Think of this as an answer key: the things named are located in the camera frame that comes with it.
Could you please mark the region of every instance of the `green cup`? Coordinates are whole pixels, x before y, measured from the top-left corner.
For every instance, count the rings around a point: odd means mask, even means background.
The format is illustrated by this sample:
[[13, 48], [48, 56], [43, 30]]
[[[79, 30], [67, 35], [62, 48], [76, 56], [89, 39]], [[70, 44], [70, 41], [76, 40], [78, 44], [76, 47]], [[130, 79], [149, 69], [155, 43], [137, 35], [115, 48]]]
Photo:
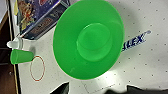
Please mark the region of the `green cup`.
[[23, 51], [14, 49], [11, 52], [10, 60], [12, 64], [19, 64], [24, 62], [30, 62], [33, 60], [34, 54], [30, 51]]

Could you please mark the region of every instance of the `green object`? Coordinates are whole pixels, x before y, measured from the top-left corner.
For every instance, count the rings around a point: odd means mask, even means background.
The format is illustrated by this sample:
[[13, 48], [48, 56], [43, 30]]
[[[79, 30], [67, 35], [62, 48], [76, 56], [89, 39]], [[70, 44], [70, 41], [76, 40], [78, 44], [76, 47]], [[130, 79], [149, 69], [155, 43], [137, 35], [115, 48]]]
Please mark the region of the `green object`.
[[77, 79], [92, 79], [109, 70], [120, 55], [124, 25], [104, 0], [81, 0], [59, 19], [53, 50], [61, 69]]
[[10, 60], [12, 64], [30, 62], [33, 60], [34, 54], [30, 51], [14, 49], [11, 52]]

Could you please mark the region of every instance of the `green plastic bowl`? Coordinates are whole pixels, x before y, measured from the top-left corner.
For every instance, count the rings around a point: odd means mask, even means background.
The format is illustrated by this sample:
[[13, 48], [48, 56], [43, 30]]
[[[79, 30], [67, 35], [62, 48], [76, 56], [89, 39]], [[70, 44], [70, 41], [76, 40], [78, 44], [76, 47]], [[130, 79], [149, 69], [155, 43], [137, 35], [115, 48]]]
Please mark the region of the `green plastic bowl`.
[[124, 25], [117, 10], [104, 0], [82, 0], [59, 19], [53, 50], [61, 69], [77, 79], [108, 71], [120, 55]]

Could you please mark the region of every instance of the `table surface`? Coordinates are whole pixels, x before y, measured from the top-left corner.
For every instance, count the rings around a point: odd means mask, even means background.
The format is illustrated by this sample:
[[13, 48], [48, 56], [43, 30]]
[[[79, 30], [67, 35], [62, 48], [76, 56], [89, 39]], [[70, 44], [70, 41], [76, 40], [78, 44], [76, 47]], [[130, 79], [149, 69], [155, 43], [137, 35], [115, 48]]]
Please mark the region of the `table surface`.
[[[121, 52], [117, 62], [103, 75], [91, 80], [78, 80], [65, 74], [53, 54], [55, 27], [35, 41], [24, 41], [23, 50], [34, 52], [32, 63], [19, 64], [23, 94], [49, 94], [64, 82], [70, 82], [69, 94], [103, 94], [107, 89], [118, 92], [126, 85], [142, 89], [168, 89], [168, 1], [167, 0], [108, 0], [120, 13], [125, 26], [125, 41], [145, 33], [145, 42]], [[14, 26], [15, 36], [18, 27]]]

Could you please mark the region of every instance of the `orange ring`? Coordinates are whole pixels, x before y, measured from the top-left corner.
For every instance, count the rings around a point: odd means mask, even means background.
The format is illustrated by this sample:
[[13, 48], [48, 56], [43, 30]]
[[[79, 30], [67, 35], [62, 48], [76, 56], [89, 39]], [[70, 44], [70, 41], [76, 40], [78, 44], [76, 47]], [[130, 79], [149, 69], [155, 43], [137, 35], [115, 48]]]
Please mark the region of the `orange ring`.
[[[40, 59], [41, 59], [41, 61], [43, 62], [43, 67], [44, 67], [43, 74], [42, 74], [42, 76], [41, 76], [41, 78], [40, 78], [40, 79], [35, 79], [35, 78], [33, 77], [32, 71], [31, 71], [32, 62], [33, 62], [33, 60], [34, 60], [36, 57], [38, 57], [38, 58], [40, 58]], [[43, 76], [44, 76], [44, 72], [45, 72], [45, 65], [44, 65], [44, 61], [43, 61], [43, 59], [42, 59], [40, 56], [35, 56], [35, 57], [33, 58], [33, 60], [31, 61], [31, 65], [30, 65], [30, 73], [31, 73], [31, 77], [32, 77], [32, 78], [33, 78], [33, 80], [35, 80], [35, 81], [40, 81], [40, 80], [43, 78]]]

